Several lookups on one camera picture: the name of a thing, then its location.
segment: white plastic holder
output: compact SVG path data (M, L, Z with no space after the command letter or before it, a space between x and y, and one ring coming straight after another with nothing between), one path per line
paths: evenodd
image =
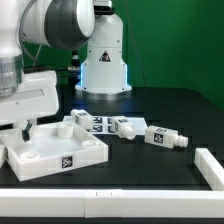
M80 127L86 130L93 129L93 116L85 110L72 110L71 116L72 120Z
M108 146L72 121L0 132L7 162L20 181L108 161Z
M112 117L112 131L117 133L120 138L127 138L133 140L136 136L133 124L124 116Z
M145 130L145 142L172 149L174 146L187 147L188 138L179 136L175 130L149 126Z

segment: black tabletop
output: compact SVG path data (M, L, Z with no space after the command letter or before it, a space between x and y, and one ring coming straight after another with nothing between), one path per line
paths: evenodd
M58 86L58 95L59 112L56 116L41 119L40 123L61 121L72 109L84 109L94 116L144 117L148 126L179 131L189 137L189 144L187 148L168 149L145 143L144 136L129 141L118 136L98 135L109 146L108 162L24 182L19 182L5 163L0 170L1 188L211 190L194 165L195 149L208 148L224 164L224 113L198 92L135 88L129 98L95 101L75 96L71 87ZM1 220L13 222L14 219ZM104 219L38 220L40 223L105 223ZM173 223L174 220L110 219L108 222ZM210 223L211 220L178 219L180 222Z

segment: blue light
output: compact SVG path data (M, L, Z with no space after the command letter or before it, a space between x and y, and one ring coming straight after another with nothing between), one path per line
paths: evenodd
M126 88L128 88L128 66L126 65Z
M83 87L83 65L84 63L81 64L81 77L80 77L80 86Z

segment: green wall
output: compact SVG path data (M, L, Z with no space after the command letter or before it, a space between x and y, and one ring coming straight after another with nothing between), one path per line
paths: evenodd
M144 86L142 67L147 86L194 89L224 110L224 0L126 2L132 29L124 1L113 0L124 22L129 83ZM85 51L80 50L82 60ZM70 63L70 55L46 47L41 62L62 67Z

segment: white tray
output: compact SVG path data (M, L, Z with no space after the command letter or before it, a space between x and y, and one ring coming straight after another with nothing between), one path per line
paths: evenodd
M108 146L71 121L35 126L30 135L25 143L21 129L0 133L20 181L108 161Z

